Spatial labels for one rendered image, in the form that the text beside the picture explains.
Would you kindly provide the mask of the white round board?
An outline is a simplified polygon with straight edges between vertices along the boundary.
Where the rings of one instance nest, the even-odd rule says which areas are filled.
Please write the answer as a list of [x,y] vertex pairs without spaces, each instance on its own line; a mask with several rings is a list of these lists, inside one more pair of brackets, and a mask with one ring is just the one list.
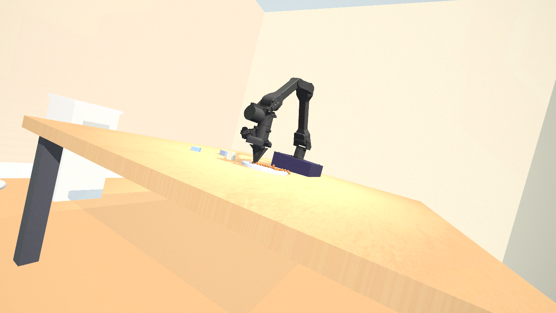
[[287,172],[277,171],[277,170],[274,170],[272,168],[268,168],[268,167],[265,167],[265,166],[259,166],[255,163],[245,161],[245,160],[242,161],[242,165],[247,166],[248,168],[256,169],[256,170],[259,170],[259,171],[262,171],[262,172],[277,174],[277,175],[280,175],[280,176],[287,176],[288,175]]

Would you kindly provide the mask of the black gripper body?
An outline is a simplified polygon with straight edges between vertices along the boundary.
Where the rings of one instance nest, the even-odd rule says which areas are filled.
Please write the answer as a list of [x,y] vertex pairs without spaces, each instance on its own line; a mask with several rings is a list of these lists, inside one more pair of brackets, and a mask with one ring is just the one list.
[[255,128],[255,137],[248,136],[245,142],[257,145],[262,148],[271,148],[272,143],[268,140],[269,134],[271,133],[271,127],[258,124],[258,126],[255,126]]

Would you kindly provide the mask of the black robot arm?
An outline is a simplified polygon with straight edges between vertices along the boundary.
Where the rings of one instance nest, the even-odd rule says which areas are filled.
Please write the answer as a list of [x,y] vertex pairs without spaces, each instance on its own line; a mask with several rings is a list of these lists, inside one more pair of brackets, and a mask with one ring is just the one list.
[[[298,130],[294,133],[293,145],[296,146],[296,149],[291,157],[304,160],[306,150],[311,150],[311,139],[308,132],[308,105],[314,92],[312,83],[293,77],[277,91],[264,95],[258,104],[251,102],[244,110],[244,117],[252,122],[271,127],[273,118],[277,118],[275,112],[272,111],[277,111],[282,106],[284,99],[295,90],[299,100],[299,116]],[[255,126],[253,129],[242,127],[240,134],[242,138],[246,139],[248,136],[255,137],[255,132]]]

